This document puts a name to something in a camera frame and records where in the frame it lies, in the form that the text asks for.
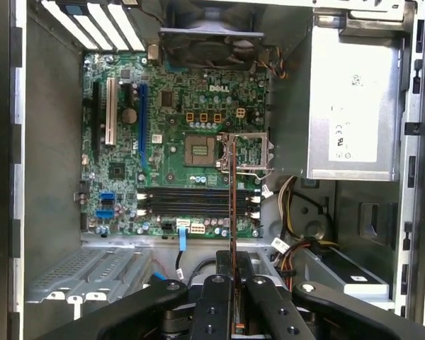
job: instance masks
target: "chip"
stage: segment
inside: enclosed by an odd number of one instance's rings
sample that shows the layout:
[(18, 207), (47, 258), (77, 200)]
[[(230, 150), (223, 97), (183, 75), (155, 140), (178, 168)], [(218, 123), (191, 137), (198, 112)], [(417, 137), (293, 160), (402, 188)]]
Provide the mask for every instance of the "chip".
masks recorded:
[(121, 79), (130, 79), (130, 69), (121, 70)]
[(126, 164), (111, 162), (108, 166), (109, 179), (125, 179), (126, 177)]
[(173, 92), (162, 91), (161, 93), (161, 106), (165, 108), (171, 108), (173, 106)]

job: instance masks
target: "cable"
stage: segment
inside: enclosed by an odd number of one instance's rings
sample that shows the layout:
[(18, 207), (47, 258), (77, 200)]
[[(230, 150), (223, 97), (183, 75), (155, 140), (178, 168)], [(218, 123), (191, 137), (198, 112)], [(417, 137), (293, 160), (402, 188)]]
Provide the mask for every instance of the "cable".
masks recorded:
[(203, 269), (203, 268), (205, 268), (206, 266), (210, 266), (210, 265), (212, 265), (212, 264), (215, 264), (216, 263), (216, 259), (215, 258), (210, 258), (210, 259), (206, 259), (206, 260), (203, 260), (203, 261), (201, 261), (196, 267), (195, 267), (195, 269), (193, 270), (193, 272), (192, 272), (192, 275), (191, 275), (191, 277), (189, 278), (189, 281), (188, 281), (188, 283), (187, 283), (187, 287), (188, 288), (190, 288), (191, 287), (191, 285), (192, 285), (192, 281), (193, 281), (193, 278), (195, 278), (200, 272), (201, 272), (201, 270)]
[(160, 267), (160, 269), (162, 269), (162, 273), (165, 275), (165, 278), (168, 279), (169, 276), (167, 275), (167, 271), (165, 270), (164, 266), (162, 265), (162, 263), (160, 263), (158, 260), (156, 259), (152, 259), (152, 261), (158, 265)]
[(178, 256), (176, 257), (176, 262), (175, 262), (175, 269), (178, 270), (179, 269), (179, 262), (181, 261), (181, 257), (183, 256), (183, 252), (184, 251), (179, 251)]
[(164, 27), (164, 22), (161, 19), (159, 19), (155, 14), (146, 12), (143, 9), (143, 4), (142, 3), (140, 3), (140, 5), (138, 6), (138, 9), (141, 10), (143, 13), (145, 13), (147, 16), (150, 16), (151, 18), (157, 20), (161, 24), (161, 26)]

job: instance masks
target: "motherboard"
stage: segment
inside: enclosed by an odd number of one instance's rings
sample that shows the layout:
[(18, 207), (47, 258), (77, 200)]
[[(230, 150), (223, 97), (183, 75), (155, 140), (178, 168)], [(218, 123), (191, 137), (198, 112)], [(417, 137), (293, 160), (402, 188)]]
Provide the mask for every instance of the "motherboard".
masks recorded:
[(227, 143), (237, 146), (237, 236), (258, 237), (268, 161), (266, 72), (174, 69), (145, 53), (84, 58), (81, 229), (172, 238), (230, 233)]

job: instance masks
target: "sata port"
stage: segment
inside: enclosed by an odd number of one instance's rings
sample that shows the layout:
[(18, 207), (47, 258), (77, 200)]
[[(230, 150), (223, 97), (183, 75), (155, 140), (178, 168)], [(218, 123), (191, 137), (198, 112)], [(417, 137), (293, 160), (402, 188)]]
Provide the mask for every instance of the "sata port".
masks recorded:
[(97, 218), (113, 218), (114, 216), (113, 210), (97, 210), (96, 217)]
[(100, 193), (99, 198), (101, 200), (115, 200), (115, 194), (114, 193)]

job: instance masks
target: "white connector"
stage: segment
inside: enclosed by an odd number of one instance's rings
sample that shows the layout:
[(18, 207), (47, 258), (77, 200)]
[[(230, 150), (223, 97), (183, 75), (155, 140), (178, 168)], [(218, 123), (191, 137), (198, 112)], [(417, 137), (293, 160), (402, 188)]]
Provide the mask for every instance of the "white connector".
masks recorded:
[(192, 223), (191, 224), (191, 234), (205, 234), (206, 227), (202, 223)]

